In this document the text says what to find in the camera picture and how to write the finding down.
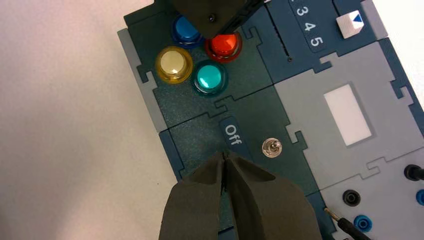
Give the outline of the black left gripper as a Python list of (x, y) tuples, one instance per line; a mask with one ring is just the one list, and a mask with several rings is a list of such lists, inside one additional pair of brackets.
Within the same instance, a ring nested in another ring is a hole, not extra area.
[(259, 8), (263, 0), (172, 0), (172, 5), (206, 39), (233, 33)]

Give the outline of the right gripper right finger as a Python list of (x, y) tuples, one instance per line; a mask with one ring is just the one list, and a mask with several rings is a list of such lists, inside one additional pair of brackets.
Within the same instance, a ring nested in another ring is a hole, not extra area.
[(225, 183), (239, 240), (320, 240), (303, 191), (234, 152), (225, 154)]

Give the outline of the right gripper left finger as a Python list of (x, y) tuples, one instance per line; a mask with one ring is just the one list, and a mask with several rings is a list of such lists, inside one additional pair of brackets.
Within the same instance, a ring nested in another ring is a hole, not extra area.
[(218, 239), (224, 165), (224, 154), (217, 152), (172, 187), (160, 240)]

